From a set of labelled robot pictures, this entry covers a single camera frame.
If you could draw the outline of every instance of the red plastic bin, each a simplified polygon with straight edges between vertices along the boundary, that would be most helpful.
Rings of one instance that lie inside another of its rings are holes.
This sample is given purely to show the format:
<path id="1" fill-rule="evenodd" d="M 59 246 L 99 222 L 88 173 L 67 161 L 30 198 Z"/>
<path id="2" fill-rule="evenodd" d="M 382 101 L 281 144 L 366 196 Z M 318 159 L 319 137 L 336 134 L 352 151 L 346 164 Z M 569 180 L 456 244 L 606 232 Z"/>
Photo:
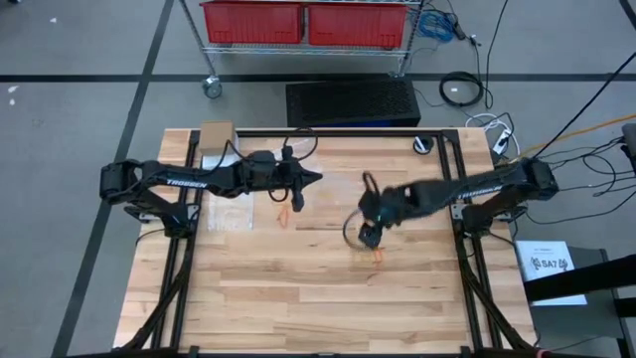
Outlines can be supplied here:
<path id="1" fill-rule="evenodd" d="M 298 44 L 302 39 L 300 4 L 214 1 L 201 6 L 212 44 Z"/>
<path id="2" fill-rule="evenodd" d="M 309 43 L 398 48 L 405 16 L 397 4 L 309 5 Z"/>

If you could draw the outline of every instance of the gray floor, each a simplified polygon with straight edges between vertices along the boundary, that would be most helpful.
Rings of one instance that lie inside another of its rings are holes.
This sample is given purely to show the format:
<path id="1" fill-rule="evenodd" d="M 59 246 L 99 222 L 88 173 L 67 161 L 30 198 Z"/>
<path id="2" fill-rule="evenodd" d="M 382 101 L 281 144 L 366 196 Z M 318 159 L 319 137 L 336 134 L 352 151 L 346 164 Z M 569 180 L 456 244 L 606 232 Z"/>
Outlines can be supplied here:
<path id="1" fill-rule="evenodd" d="M 197 1 L 190 1 L 200 24 Z M 442 0 L 434 0 L 446 9 Z M 453 0 L 466 32 L 476 34 L 482 71 L 503 0 Z M 140 75 L 163 1 L 108 0 L 0 3 L 1 75 Z M 511 1 L 491 61 L 493 74 L 606 74 L 634 51 L 636 31 L 617 0 Z M 418 39 L 415 48 L 434 46 Z M 387 73 L 391 59 L 238 57 L 217 58 L 220 74 Z M 466 43 L 420 51 L 413 73 L 475 70 Z M 183 13 L 175 4 L 156 65 L 156 75 L 204 74 Z M 636 73 L 636 63 L 625 69 Z M 429 102 L 440 103 L 437 82 L 415 84 Z M 596 92 L 601 83 L 493 82 L 492 112 L 515 119 L 522 147 L 549 139 Z M 11 86 L 19 86 L 8 93 Z M 226 83 L 210 101 L 194 82 L 151 83 L 128 156 L 157 155 L 165 128 L 196 127 L 203 120 L 232 120 L 236 126 L 285 125 L 285 83 Z M 464 91 L 458 85 L 460 94 Z M 137 83 L 0 84 L 0 357 L 49 356 L 80 267 L 95 218 L 98 169 L 114 157 Z M 584 128 L 634 111 L 635 82 L 612 84 L 574 128 Z M 420 102 L 420 126 L 461 126 L 466 116 L 447 106 Z M 483 105 L 470 108 L 484 111 Z M 554 151 L 598 145 L 619 135 L 606 127 L 555 145 Z M 625 170 L 616 150 L 607 158 Z M 599 183 L 606 176 L 573 163 L 556 172 L 561 187 Z M 592 197 L 593 191 L 558 194 L 532 203 L 537 220 L 557 220 L 614 207 L 630 191 Z M 634 254 L 630 219 L 636 202 L 610 215 L 556 225 L 519 223 L 519 239 L 565 240 L 572 246 L 607 249 L 611 258 Z M 71 353 L 110 348 L 134 254 L 138 225 L 114 208 L 81 312 Z M 634 294 L 633 290 L 621 291 Z M 631 324 L 636 332 L 636 325 Z M 548 348 L 580 337 L 544 335 Z M 613 342 L 595 340 L 568 350 L 616 356 Z"/>

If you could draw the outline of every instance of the blue cable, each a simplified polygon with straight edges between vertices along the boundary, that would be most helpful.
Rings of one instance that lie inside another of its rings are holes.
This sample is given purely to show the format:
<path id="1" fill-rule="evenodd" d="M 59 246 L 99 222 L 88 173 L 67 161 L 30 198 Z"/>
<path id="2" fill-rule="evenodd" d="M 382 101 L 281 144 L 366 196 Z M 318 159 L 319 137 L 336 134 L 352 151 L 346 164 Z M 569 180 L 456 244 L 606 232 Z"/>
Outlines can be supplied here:
<path id="1" fill-rule="evenodd" d="M 409 11 L 408 18 L 411 26 L 415 26 L 417 11 Z M 416 34 L 419 37 L 428 37 L 446 44 L 455 36 L 454 23 L 450 14 L 424 10 L 419 18 Z"/>

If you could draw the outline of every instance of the wooden tabletop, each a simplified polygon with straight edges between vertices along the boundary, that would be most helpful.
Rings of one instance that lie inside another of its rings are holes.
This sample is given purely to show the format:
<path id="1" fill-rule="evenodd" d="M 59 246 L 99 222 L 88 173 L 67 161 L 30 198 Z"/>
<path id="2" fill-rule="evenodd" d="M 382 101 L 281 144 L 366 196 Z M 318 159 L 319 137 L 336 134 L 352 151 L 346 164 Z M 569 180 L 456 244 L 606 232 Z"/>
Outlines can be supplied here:
<path id="1" fill-rule="evenodd" d="M 492 169 L 483 130 L 458 131 L 468 175 Z M 189 135 L 189 129 L 166 130 L 159 160 L 183 165 Z M 290 139 L 295 155 L 306 152 L 311 140 Z M 276 150 L 281 142 L 280 137 L 241 138 L 239 148 L 244 154 Z M 442 177 L 436 147 L 421 156 L 411 146 L 412 138 L 320 138 L 318 149 L 302 165 L 324 178 L 303 191 L 301 213 L 293 213 L 288 202 L 273 203 L 266 193 L 235 200 L 206 193 L 180 349 L 455 353 L 462 345 L 471 346 L 447 210 L 385 231 L 381 263 L 373 254 L 352 252 L 342 239 L 342 224 L 364 191 L 364 170 L 374 174 L 381 190 Z M 178 188 L 155 189 L 167 200 L 177 200 Z M 157 228 L 160 224 L 144 225 L 142 234 Z M 492 231 L 510 238 L 504 224 L 495 224 Z M 512 247 L 489 237 L 482 243 L 495 302 L 533 343 L 533 322 Z M 168 245 L 161 233 L 139 243 L 114 346 L 132 338 L 157 303 Z M 468 241 L 466 245 L 471 253 Z M 489 346 L 479 303 L 478 311 Z M 163 345 L 171 322 L 172 309 Z"/>

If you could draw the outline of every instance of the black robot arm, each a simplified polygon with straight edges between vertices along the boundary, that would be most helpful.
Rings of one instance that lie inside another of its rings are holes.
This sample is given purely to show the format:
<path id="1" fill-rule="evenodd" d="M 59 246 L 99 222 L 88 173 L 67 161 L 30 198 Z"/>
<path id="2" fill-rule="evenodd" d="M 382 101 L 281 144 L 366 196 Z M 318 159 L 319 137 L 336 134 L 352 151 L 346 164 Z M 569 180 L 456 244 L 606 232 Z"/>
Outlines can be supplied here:
<path id="1" fill-rule="evenodd" d="M 490 227 L 492 218 L 526 200 L 547 200 L 557 191 L 555 177 L 548 164 L 537 159 L 522 159 L 493 171 L 457 180 L 420 180 L 382 193 L 370 173 L 363 174 L 366 190 L 358 203 L 365 219 L 358 239 L 369 249 L 380 244 L 383 228 L 404 220 L 429 216 L 458 199 L 500 191 L 482 205 L 464 208 L 464 224 L 471 231 Z"/>
<path id="2" fill-rule="evenodd" d="M 282 160 L 270 151 L 255 151 L 228 166 L 212 170 L 162 164 L 157 161 L 125 160 L 101 168 L 99 196 L 110 205 L 129 203 L 124 210 L 137 220 L 143 215 L 158 217 L 166 236 L 186 238 L 191 230 L 187 208 L 170 203 L 149 188 L 156 185 L 206 189 L 213 195 L 235 198 L 254 191 L 291 191 L 295 212 L 304 206 L 302 189 L 322 178 L 322 174 L 304 169 L 292 156 L 291 146 L 283 146 Z"/>

